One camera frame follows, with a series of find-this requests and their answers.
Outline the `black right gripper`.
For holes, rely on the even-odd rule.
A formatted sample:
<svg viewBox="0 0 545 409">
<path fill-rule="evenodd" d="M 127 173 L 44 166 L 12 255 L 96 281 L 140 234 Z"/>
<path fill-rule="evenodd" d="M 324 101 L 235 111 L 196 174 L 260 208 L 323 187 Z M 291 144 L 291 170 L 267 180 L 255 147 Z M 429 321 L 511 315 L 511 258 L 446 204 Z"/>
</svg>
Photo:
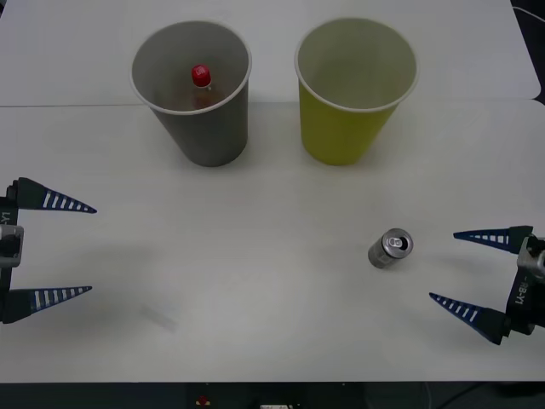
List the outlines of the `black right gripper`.
<svg viewBox="0 0 545 409">
<path fill-rule="evenodd" d="M 524 239 L 532 231 L 532 226 L 523 225 L 456 232 L 453 237 L 518 254 Z M 544 284 L 523 268 L 517 269 L 505 313 L 432 292 L 429 296 L 444 310 L 495 345 L 500 345 L 511 331 L 529 336 L 536 326 L 544 327 Z"/>
</svg>

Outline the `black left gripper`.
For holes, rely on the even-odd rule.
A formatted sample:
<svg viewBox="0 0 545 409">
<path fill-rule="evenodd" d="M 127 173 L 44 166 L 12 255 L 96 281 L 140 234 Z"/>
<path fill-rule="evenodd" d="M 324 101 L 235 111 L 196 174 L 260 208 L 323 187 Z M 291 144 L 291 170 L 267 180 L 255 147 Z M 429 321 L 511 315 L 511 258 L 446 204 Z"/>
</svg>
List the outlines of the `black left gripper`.
<svg viewBox="0 0 545 409">
<path fill-rule="evenodd" d="M 23 320 L 32 314 L 92 290 L 91 286 L 77 286 L 9 291 L 12 269 L 20 264 L 20 229 L 17 227 L 19 209 L 97 212 L 92 206 L 29 178 L 18 178 L 8 186 L 5 196 L 1 197 L 1 298 L 4 298 L 1 322 L 3 324 Z"/>
</svg>

